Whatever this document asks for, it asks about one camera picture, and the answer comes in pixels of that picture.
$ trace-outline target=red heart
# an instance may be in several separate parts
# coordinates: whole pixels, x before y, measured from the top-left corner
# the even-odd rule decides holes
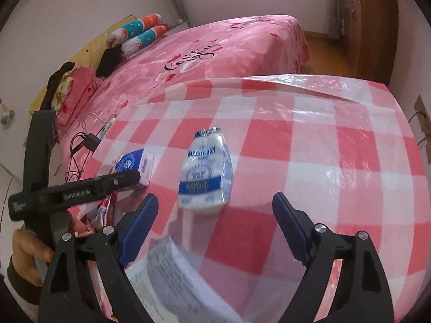
[[[170,74],[170,75],[167,76],[166,81],[171,81],[176,76],[177,76],[177,74],[172,73],[172,74]]]
[[[174,56],[173,58],[171,58],[171,59],[168,61],[168,63],[173,62],[173,61],[176,61],[178,58],[181,58],[181,55],[176,55],[176,56]]]

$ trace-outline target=electrical socket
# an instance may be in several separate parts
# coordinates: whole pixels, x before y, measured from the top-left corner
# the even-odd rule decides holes
[[[424,133],[425,137],[429,136],[426,139],[426,152],[428,157],[428,164],[431,164],[431,120],[421,96],[418,96],[414,108],[416,113],[421,112],[426,114],[426,117],[421,114],[418,114],[417,117],[419,120],[419,125],[421,126],[422,132]]]

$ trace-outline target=human hand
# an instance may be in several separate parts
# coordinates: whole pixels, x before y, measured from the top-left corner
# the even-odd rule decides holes
[[[82,233],[87,228],[83,222],[72,218],[69,230]],[[43,283],[34,264],[34,258],[43,262],[51,262],[54,251],[35,235],[26,231],[24,226],[13,232],[12,251],[12,264],[15,271],[34,286],[42,287]]]

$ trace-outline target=blue gripper pad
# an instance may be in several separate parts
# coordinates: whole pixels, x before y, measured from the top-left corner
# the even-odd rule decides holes
[[[134,220],[122,236],[120,243],[118,262],[123,268],[136,260],[158,212],[159,202],[154,195],[146,198],[138,210],[134,212]]]
[[[279,223],[292,255],[296,260],[301,261],[305,267],[308,267],[312,260],[309,253],[309,241],[311,231],[314,228],[313,222],[305,212],[295,210],[282,192],[273,197],[272,212]]]

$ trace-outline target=wooden floor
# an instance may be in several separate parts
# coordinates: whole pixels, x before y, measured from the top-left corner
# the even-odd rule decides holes
[[[307,37],[310,60],[301,69],[302,74],[320,74],[351,77],[344,47],[340,41]]]

